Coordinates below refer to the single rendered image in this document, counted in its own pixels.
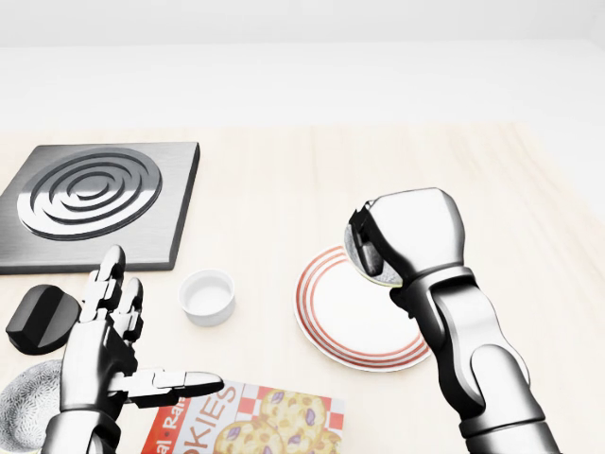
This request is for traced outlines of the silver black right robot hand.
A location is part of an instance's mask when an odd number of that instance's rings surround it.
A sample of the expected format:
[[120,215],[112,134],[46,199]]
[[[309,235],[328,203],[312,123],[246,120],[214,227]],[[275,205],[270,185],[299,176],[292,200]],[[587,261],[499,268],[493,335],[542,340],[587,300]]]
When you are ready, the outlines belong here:
[[438,188],[408,190],[367,201],[349,219],[393,267],[402,287],[433,271],[464,263],[464,225],[454,200]]

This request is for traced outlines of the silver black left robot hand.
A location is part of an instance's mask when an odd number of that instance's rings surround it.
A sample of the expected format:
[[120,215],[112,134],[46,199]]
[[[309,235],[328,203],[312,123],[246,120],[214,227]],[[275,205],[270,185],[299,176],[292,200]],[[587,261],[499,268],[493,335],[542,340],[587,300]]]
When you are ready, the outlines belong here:
[[138,368],[133,344],[143,330],[144,291],[137,278],[123,284],[125,268],[124,250],[113,245],[89,276],[62,360],[62,411],[99,410],[115,418],[126,403],[172,406],[224,388],[215,374]]

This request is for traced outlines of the patterned black and white bowl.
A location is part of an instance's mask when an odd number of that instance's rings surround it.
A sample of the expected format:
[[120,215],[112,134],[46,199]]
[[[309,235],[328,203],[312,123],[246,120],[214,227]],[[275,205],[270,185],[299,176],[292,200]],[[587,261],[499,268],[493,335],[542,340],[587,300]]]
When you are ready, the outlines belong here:
[[401,276],[351,224],[345,230],[344,247],[354,267],[365,278],[384,287],[402,286]]
[[0,454],[36,454],[60,412],[61,360],[32,366],[0,393]]

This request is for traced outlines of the white plate with red rings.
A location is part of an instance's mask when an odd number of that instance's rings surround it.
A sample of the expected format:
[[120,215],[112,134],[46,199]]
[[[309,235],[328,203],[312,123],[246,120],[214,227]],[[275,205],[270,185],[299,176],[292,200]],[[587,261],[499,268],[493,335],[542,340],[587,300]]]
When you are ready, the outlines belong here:
[[294,315],[324,355],[351,368],[395,372],[431,355],[418,325],[390,300],[389,289],[362,277],[339,245],[302,271]]

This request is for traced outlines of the flat dark stove plate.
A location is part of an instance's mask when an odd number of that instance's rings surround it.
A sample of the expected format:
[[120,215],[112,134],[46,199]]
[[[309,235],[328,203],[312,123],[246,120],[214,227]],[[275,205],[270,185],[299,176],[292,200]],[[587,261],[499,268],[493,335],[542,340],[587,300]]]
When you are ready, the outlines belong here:
[[0,195],[0,275],[88,272],[113,245],[173,269],[198,164],[196,142],[34,148]]

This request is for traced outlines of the round black knob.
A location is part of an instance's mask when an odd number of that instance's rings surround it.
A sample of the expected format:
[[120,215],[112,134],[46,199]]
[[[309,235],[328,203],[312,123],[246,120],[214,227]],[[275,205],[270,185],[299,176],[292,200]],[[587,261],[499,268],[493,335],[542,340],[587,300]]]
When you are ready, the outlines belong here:
[[31,288],[15,310],[6,332],[26,355],[44,355],[61,348],[78,320],[78,301],[52,285]]

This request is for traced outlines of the small white ramekin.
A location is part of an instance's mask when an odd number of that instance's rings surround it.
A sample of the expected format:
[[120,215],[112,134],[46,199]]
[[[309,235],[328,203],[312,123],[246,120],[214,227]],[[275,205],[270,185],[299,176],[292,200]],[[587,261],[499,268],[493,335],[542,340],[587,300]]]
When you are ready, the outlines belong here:
[[233,278],[222,270],[196,271],[182,282],[179,303],[189,321],[197,326],[222,324],[236,306]]

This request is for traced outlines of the printed red cookie box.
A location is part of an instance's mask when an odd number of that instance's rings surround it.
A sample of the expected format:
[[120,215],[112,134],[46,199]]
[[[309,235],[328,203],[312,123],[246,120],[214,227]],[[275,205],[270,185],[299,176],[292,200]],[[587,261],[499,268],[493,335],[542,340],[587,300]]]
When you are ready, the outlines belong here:
[[141,454],[343,454],[344,402],[227,381],[161,407]]

